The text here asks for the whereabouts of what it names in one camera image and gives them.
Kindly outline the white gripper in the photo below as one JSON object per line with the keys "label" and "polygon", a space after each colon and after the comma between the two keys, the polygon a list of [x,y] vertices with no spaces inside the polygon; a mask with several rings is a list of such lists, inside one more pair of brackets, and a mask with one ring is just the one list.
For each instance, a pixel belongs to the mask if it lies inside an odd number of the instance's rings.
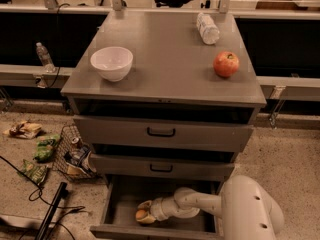
{"label": "white gripper", "polygon": [[136,221],[140,224],[152,224],[156,220],[164,221],[170,217],[175,217],[178,206],[173,197],[156,198],[155,200],[147,200],[138,205],[139,210],[149,210],[150,214],[144,217],[138,217]]}

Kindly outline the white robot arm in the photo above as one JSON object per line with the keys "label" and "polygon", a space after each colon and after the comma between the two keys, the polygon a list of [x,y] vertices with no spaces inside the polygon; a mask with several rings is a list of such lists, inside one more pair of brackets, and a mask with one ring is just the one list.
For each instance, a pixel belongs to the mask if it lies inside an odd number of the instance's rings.
{"label": "white robot arm", "polygon": [[284,227],[279,204],[259,183],[244,175],[229,178],[220,195],[181,187],[172,196],[142,202],[135,219],[147,225],[171,217],[193,218],[200,211],[222,220],[225,240],[276,240]]}

